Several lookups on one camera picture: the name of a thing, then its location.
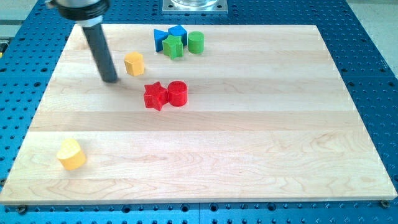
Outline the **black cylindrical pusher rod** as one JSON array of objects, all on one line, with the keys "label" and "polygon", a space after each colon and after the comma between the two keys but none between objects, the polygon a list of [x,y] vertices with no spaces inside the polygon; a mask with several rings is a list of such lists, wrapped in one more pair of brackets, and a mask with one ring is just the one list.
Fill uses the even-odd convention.
[{"label": "black cylindrical pusher rod", "polygon": [[117,82],[118,74],[101,24],[83,27],[82,29],[102,81],[106,83]]}]

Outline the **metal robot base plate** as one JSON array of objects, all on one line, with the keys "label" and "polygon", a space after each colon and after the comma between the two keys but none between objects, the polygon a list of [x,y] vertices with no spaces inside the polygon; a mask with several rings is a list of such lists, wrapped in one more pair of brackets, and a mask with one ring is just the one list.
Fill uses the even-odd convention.
[{"label": "metal robot base plate", "polygon": [[163,0],[163,14],[227,14],[227,0]]}]

